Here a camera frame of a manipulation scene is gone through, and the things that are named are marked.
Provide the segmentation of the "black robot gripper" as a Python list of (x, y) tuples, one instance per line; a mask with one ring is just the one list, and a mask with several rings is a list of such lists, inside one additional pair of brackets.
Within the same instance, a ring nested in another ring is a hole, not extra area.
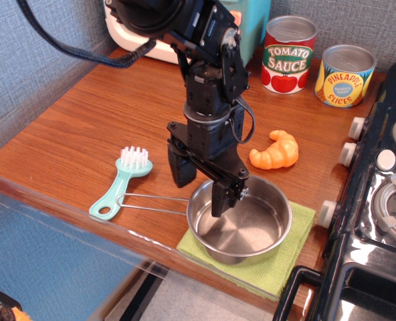
[(237, 153), (243, 144), (245, 110), (234, 106), (219, 116), (185, 113), (187, 123), (169, 122), (168, 160), (173, 180), (182, 188), (201, 171), (213, 180), (211, 215), (221, 217), (248, 194), (249, 171)]

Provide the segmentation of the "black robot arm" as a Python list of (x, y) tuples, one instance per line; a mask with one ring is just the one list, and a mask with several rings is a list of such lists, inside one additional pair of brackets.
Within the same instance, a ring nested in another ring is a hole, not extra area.
[(170, 122), (169, 163), (183, 187), (197, 172), (212, 182), (211, 214), (220, 217), (248, 193), (249, 172), (237, 153), (248, 137), (243, 99), (250, 73), (233, 15), (218, 1), (107, 1), (127, 30), (171, 46), (186, 87), (186, 124)]

